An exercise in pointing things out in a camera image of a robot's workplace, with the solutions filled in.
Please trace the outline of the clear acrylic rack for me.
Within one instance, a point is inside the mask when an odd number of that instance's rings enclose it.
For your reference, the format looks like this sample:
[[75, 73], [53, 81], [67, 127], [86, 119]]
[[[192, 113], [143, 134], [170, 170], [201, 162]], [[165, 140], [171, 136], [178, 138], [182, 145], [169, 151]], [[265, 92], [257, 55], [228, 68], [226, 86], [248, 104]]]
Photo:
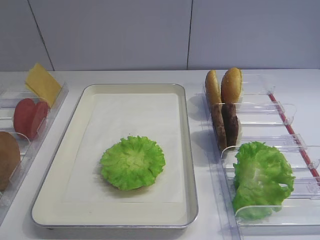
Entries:
[[[212, 124], [209, 99], [206, 89], [202, 89], [202, 100], [206, 120], [204, 126], [209, 132], [213, 152], [208, 155], [212, 183], [217, 188], [217, 209], [221, 232], [227, 240], [245, 240], [248, 236], [318, 236], [320, 234], [320, 185], [305, 164], [299, 147], [288, 133], [276, 106], [268, 93], [274, 94], [274, 87], [268, 85], [259, 75], [246, 75], [242, 92], [235, 104], [238, 119], [236, 145], [220, 151], [217, 134]], [[281, 110], [292, 126], [297, 108], [292, 103], [280, 103]], [[308, 145], [300, 134], [311, 163], [320, 174], [320, 148]], [[237, 163], [236, 154], [242, 144], [250, 142], [265, 143], [277, 148], [291, 165], [295, 176], [293, 192], [281, 205], [281, 210], [263, 219], [247, 220], [236, 217], [232, 206], [236, 189], [234, 184]]]
[[34, 103], [44, 102], [45, 99], [19, 87], [16, 89], [0, 89], [0, 130], [11, 134], [15, 138], [20, 152], [19, 164], [16, 165], [11, 173], [7, 187], [0, 192], [1, 222], [5, 219], [22, 182], [68, 95], [69, 89], [67, 83], [62, 83], [61, 85], [62, 88], [58, 92], [54, 104], [48, 108], [47, 116], [42, 119], [36, 130], [35, 138], [32, 140], [22, 133], [15, 132], [14, 111], [16, 105], [24, 99], [32, 99]]

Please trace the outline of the left brown meat patty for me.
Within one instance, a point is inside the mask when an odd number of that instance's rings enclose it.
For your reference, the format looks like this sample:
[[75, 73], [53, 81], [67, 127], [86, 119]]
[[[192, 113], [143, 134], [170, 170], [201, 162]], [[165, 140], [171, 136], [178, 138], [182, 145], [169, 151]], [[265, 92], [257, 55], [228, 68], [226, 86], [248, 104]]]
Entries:
[[211, 118], [215, 128], [219, 150], [223, 151], [227, 147], [227, 138], [220, 105], [214, 104], [211, 106]]

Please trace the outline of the red tomato slice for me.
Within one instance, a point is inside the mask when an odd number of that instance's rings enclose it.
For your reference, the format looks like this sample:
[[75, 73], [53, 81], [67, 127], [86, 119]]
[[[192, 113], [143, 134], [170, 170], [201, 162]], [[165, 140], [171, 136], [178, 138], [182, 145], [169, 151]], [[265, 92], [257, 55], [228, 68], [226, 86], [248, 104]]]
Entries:
[[27, 135], [27, 121], [35, 103], [31, 98], [25, 98], [18, 102], [13, 115], [13, 127], [16, 133]]
[[27, 136], [30, 140], [33, 140], [36, 135], [40, 124], [48, 114], [48, 104], [45, 101], [39, 101], [32, 110], [29, 117]]

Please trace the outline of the red rod on right rack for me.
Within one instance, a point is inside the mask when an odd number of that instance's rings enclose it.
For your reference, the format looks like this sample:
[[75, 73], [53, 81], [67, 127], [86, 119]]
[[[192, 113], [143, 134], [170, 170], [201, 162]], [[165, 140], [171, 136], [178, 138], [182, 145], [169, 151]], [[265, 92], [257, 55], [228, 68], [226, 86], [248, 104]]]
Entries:
[[313, 166], [312, 161], [311, 161], [310, 157], [308, 156], [308, 154], [305, 150], [305, 147], [303, 146], [302, 140], [300, 140], [298, 135], [295, 133], [295, 131], [292, 128], [291, 124], [289, 123], [284, 111], [281, 110], [280, 103], [276, 100], [274, 94], [268, 93], [267, 95], [268, 95], [269, 99], [274, 104], [277, 105], [276, 108], [277, 108], [278, 114], [279, 114], [283, 124], [285, 125], [287, 132], [293, 136], [294, 142], [298, 146], [300, 155], [302, 156], [307, 168], [309, 169], [311, 175], [315, 178], [317, 184], [320, 185], [320, 174], [318, 173], [316, 168]]

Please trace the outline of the red tomato slice in rack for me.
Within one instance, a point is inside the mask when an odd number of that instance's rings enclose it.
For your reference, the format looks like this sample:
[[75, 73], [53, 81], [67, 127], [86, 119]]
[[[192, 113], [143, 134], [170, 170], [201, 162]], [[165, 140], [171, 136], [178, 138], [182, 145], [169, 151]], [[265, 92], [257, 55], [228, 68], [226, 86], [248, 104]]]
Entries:
[[31, 98], [25, 98], [18, 102], [13, 115], [13, 127], [16, 133], [27, 135], [27, 121], [35, 103]]

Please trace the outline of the yellow cheese slice back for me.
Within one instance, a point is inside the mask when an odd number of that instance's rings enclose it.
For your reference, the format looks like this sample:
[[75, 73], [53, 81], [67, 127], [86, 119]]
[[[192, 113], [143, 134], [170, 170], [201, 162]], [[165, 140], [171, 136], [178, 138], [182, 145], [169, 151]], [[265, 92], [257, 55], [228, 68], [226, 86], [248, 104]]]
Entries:
[[32, 92], [33, 94], [37, 94], [36, 91], [25, 81], [24, 83], [26, 89], [28, 89], [30, 92]]

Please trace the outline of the yellow cheese slice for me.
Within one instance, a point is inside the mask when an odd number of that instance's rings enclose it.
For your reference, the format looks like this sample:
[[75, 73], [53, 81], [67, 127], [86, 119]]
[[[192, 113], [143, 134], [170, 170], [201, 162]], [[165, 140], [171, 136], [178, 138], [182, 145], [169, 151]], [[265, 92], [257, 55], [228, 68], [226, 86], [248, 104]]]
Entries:
[[25, 81], [24, 83], [26, 89], [28, 89], [30, 92], [32, 92], [33, 94], [37, 94], [36, 91]]
[[56, 79], [39, 63], [28, 71], [25, 80], [36, 91], [36, 95], [45, 99], [51, 108], [62, 88]]

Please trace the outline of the bun half in rack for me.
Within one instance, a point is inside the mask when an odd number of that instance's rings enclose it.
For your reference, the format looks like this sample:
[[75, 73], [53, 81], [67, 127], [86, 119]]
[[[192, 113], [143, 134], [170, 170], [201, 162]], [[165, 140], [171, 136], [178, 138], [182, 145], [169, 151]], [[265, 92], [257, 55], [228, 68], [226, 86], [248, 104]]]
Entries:
[[221, 100], [223, 103], [237, 103], [243, 85], [242, 71], [232, 67], [226, 71], [221, 81]]
[[205, 78], [205, 90], [211, 105], [222, 103], [220, 85], [215, 70], [210, 70]]

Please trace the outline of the clear acrylic left rack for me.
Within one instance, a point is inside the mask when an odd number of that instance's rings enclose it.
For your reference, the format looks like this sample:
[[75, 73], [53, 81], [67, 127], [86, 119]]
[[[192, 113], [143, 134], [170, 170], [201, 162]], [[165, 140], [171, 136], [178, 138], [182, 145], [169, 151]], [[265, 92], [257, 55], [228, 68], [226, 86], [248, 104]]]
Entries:
[[16, 165], [11, 173], [7, 187], [0, 192], [1, 222], [5, 219], [22, 182], [68, 95], [69, 89], [67, 83], [62, 83], [61, 85], [62, 88], [58, 92], [54, 104], [48, 108], [47, 116], [42, 119], [36, 130], [35, 138], [32, 140], [22, 133], [15, 132], [14, 111], [16, 105], [24, 99], [32, 99], [34, 103], [44, 102], [45, 99], [19, 87], [16, 89], [0, 89], [0, 130], [11, 134], [15, 138], [20, 152], [19, 164]]

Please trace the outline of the clear acrylic right rack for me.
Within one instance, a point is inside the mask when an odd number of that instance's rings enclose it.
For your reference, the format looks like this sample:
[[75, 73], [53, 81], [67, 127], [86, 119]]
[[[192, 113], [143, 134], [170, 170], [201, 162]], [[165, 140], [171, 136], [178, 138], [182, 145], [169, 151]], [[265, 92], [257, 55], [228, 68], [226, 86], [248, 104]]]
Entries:
[[[274, 94], [274, 87], [268, 85], [259, 75], [246, 75], [242, 92], [235, 104], [238, 119], [236, 145], [220, 151], [217, 134], [212, 124], [209, 99], [206, 89], [202, 89], [202, 100], [206, 120], [204, 126], [209, 132], [213, 152], [208, 155], [212, 183], [217, 188], [217, 209], [221, 232], [227, 240], [245, 240], [248, 236], [318, 236], [320, 234], [320, 185], [305, 164], [299, 147], [288, 133], [276, 106], [268, 93]], [[281, 110], [292, 126], [297, 108], [292, 103], [280, 103]], [[300, 134], [311, 163], [320, 174], [320, 148], [308, 145]], [[237, 163], [236, 154], [242, 144], [250, 142], [265, 143], [277, 148], [291, 165], [295, 176], [293, 192], [281, 205], [281, 210], [263, 219], [247, 220], [236, 217], [232, 206], [236, 189], [234, 184]]]

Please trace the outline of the green lettuce leaf in rack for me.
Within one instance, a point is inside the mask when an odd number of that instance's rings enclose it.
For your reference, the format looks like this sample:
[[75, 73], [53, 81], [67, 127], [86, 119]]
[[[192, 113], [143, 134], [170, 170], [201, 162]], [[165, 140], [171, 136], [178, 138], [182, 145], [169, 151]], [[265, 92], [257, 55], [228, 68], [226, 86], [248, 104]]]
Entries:
[[261, 220], [280, 211], [294, 191], [295, 176], [285, 156], [276, 147], [253, 141], [242, 144], [235, 157], [232, 207], [236, 217]]

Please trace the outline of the right brown meat patty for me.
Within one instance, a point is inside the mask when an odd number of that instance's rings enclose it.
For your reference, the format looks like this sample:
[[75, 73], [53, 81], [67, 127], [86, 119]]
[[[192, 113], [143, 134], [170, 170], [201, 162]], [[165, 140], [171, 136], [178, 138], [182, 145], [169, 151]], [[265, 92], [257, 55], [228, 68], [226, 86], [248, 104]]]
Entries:
[[221, 108], [224, 129], [226, 134], [226, 145], [235, 146], [239, 134], [239, 122], [236, 106], [233, 103], [225, 103]]

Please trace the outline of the yellow cheese slice front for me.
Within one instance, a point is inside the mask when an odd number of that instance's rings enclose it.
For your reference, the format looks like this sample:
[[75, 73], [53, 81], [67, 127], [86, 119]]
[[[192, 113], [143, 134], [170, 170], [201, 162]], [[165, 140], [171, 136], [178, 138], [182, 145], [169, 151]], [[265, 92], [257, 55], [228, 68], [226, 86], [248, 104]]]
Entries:
[[45, 99], [51, 108], [62, 88], [56, 79], [39, 63], [28, 71], [25, 80], [36, 91], [36, 95]]

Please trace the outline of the brown meat patty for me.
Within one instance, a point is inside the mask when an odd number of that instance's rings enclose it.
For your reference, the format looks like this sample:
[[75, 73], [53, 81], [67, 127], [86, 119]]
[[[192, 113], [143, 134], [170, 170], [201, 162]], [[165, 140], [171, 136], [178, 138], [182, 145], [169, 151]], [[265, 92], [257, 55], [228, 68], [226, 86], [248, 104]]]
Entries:
[[226, 134], [226, 145], [235, 146], [239, 134], [239, 122], [236, 106], [233, 103], [225, 103], [221, 108], [224, 129]]
[[219, 150], [223, 151], [227, 147], [227, 138], [220, 105], [214, 104], [211, 106], [211, 118], [215, 128]]

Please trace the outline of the cream metal baking tray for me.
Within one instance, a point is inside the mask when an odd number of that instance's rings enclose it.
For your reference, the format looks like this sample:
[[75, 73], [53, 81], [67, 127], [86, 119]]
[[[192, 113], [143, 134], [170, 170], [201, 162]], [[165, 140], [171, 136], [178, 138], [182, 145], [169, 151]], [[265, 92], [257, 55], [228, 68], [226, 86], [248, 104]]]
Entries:
[[[119, 190], [103, 179], [103, 153], [129, 136], [163, 150], [155, 183]], [[198, 215], [185, 89], [173, 83], [87, 86], [34, 201], [46, 228], [183, 229]]]

